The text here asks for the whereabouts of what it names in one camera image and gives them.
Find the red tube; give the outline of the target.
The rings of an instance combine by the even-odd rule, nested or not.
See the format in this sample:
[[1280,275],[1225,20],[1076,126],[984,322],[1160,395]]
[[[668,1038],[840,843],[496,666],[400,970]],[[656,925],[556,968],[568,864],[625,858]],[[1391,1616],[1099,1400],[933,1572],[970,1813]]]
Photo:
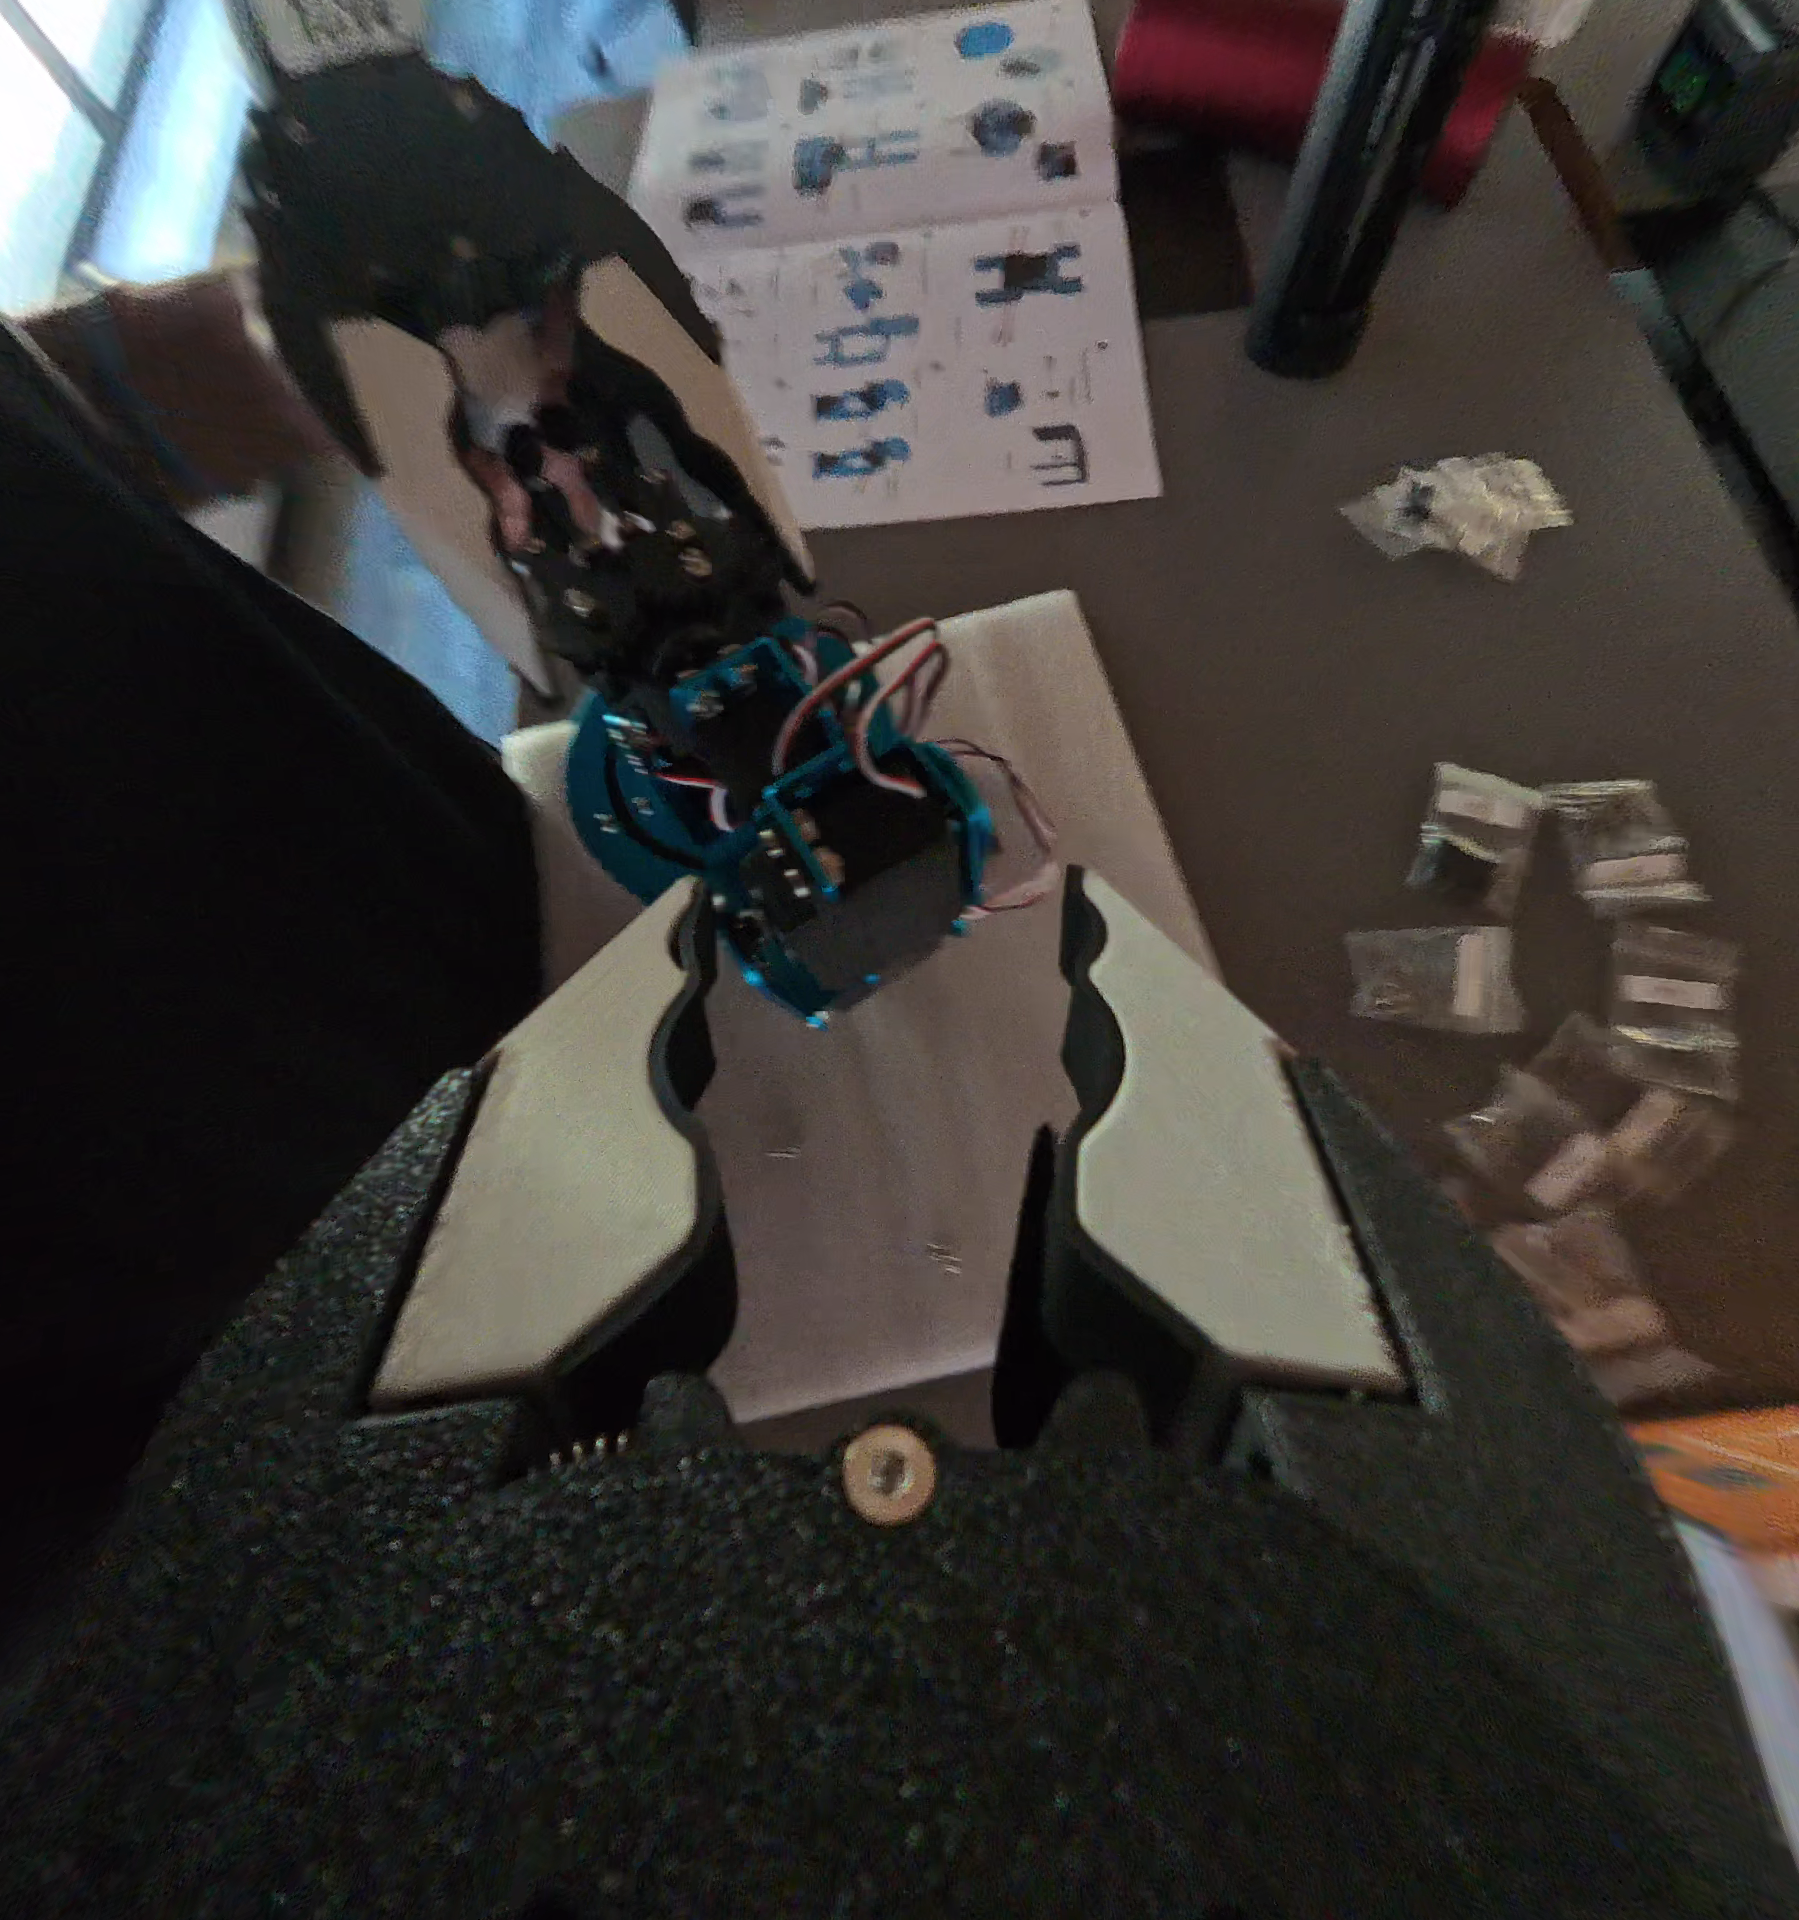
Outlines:
[[[1115,108],[1128,123],[1297,162],[1340,20],[1342,2],[1136,2],[1115,53]],[[1465,201],[1537,53],[1540,45],[1522,33],[1483,36],[1422,163],[1429,201]]]

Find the blue toy robot arm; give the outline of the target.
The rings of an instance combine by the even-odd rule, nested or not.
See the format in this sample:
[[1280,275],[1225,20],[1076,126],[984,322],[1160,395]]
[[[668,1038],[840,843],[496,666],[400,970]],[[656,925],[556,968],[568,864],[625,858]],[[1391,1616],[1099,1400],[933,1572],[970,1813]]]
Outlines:
[[563,793],[584,849],[652,905],[694,885],[744,980],[825,1025],[984,907],[997,849],[961,752],[913,730],[947,646],[782,616],[671,684],[590,697]]

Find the orange cardboard sleeve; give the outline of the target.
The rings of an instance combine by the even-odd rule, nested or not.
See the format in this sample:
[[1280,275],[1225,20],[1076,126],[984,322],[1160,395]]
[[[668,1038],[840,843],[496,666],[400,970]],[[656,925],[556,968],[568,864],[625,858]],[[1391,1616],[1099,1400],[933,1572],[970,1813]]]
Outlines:
[[1631,1425],[1656,1493],[1765,1555],[1799,1555],[1799,1401]]

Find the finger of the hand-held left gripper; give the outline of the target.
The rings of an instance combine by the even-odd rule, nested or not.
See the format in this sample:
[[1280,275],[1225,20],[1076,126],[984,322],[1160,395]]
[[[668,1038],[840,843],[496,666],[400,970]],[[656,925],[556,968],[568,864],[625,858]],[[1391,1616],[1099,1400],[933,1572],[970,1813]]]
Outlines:
[[726,506],[759,506],[785,554],[785,577],[810,593],[817,585],[810,540],[764,457],[759,422],[724,369],[721,336],[712,331],[707,347],[632,264],[590,264],[580,275],[580,322],[658,378],[689,427],[689,442],[671,445],[681,457],[711,450],[726,458],[736,475],[711,475],[702,486]]
[[513,680],[556,697],[558,674],[502,558],[491,500],[456,453],[454,364],[381,320],[336,322],[334,350],[376,461],[376,492],[400,533]]

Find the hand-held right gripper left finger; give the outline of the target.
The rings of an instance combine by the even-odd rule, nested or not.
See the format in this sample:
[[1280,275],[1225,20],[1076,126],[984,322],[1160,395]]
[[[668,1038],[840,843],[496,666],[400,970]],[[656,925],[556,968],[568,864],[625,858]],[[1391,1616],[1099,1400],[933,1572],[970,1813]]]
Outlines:
[[543,1396],[712,1248],[712,932],[702,890],[668,888],[495,1048],[374,1412]]

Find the person's left forearm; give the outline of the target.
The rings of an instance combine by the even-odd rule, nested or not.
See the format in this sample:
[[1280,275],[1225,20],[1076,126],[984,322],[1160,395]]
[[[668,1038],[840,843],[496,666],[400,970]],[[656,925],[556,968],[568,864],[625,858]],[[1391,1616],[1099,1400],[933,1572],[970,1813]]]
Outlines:
[[130,369],[164,406],[174,442],[221,486],[206,506],[262,492],[339,453],[276,352],[256,310],[256,277],[246,266],[174,280],[109,280],[22,314],[16,336],[61,381],[81,419],[145,489],[185,515],[198,512],[162,486],[95,395],[87,320],[98,290],[112,290]]

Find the large window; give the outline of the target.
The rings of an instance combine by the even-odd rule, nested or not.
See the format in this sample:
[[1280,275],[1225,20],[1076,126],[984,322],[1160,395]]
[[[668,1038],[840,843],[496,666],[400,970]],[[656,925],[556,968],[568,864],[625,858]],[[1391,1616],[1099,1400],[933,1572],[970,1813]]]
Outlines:
[[249,106],[226,2],[0,2],[0,310],[210,266]]

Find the small clear parts bag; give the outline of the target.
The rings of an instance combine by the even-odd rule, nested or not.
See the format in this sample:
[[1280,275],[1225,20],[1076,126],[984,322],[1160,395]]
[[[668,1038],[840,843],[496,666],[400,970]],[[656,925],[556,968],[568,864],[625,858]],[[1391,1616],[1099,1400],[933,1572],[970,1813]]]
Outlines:
[[1547,468],[1508,453],[1397,466],[1388,481],[1348,500],[1340,515],[1394,561],[1447,553],[1498,582],[1522,577],[1537,533],[1576,525]]

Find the dark grey desk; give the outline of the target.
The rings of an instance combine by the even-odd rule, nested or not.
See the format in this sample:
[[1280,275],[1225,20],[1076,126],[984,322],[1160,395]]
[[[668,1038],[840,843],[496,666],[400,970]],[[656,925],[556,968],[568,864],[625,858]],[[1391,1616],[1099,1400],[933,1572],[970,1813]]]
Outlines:
[[[821,532],[873,616],[1076,589],[1225,976],[1411,1145],[1486,1041],[1358,1021],[1342,932],[1411,925],[1435,762],[1653,779],[1742,942],[1744,1108],[1645,1260],[1725,1401],[1799,1401],[1799,616],[1607,284],[1553,123],[1511,106],[1470,196],[1403,228],[1351,369],[1244,361],[1244,310],[1144,324],[1163,497]],[[1573,529],[1498,582],[1388,558],[1340,506],[1397,466],[1508,453]]]

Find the white parts box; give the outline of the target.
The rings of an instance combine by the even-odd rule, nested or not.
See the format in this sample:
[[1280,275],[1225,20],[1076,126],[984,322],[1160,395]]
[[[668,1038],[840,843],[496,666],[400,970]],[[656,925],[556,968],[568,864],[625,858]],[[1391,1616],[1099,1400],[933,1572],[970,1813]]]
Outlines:
[[1674,1522],[1727,1657],[1757,1766],[1799,1865],[1799,1621],[1712,1528]]

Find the black cylindrical flask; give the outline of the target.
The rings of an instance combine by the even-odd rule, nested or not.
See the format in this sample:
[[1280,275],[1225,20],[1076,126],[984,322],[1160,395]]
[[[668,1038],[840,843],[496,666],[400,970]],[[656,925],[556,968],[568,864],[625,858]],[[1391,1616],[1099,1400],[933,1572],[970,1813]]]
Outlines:
[[1348,2],[1297,156],[1248,361],[1276,378],[1340,372],[1438,144],[1495,2]]

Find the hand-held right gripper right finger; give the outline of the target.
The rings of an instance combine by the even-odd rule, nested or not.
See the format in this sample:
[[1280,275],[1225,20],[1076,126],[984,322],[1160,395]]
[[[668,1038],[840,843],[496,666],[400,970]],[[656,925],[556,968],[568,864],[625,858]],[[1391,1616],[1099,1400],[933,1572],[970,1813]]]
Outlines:
[[1242,1384],[1409,1390],[1297,1058],[1106,876],[1060,912],[1073,1115],[1033,1145],[1003,1306],[1003,1401],[1089,1372],[1142,1405]]

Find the printed instruction sheet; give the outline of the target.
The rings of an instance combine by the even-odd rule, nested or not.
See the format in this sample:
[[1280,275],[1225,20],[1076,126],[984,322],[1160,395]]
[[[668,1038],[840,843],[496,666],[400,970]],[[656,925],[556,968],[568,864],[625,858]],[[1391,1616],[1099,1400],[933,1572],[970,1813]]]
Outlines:
[[632,201],[805,532],[1163,492],[1086,2],[680,58]]

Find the blue wristband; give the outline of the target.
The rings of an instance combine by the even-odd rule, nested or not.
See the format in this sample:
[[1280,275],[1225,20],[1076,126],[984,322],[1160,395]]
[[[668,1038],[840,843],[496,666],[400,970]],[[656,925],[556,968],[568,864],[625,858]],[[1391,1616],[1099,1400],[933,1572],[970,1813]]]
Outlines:
[[216,481],[188,458],[183,442],[174,442],[164,406],[156,405],[156,398],[130,369],[112,290],[98,290],[93,297],[93,314],[87,320],[87,350],[95,395],[109,406],[135,453],[156,468],[162,486],[185,506],[214,504],[221,497]]

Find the pile of small parts bags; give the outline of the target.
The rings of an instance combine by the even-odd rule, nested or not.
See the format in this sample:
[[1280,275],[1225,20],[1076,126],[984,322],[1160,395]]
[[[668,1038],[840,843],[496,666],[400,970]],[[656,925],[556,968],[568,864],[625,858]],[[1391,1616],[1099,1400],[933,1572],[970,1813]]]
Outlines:
[[1685,925],[1711,902],[1693,843],[1650,779],[1542,787],[1435,762],[1405,888],[1465,920],[1348,932],[1351,1011],[1511,1041],[1529,1029],[1516,923],[1542,836],[1607,932],[1599,1011],[1565,1011],[1486,1097],[1438,1124],[1452,1196],[1619,1408],[1716,1366],[1653,1300],[1624,1213],[1674,1208],[1735,1141],[1742,948]]

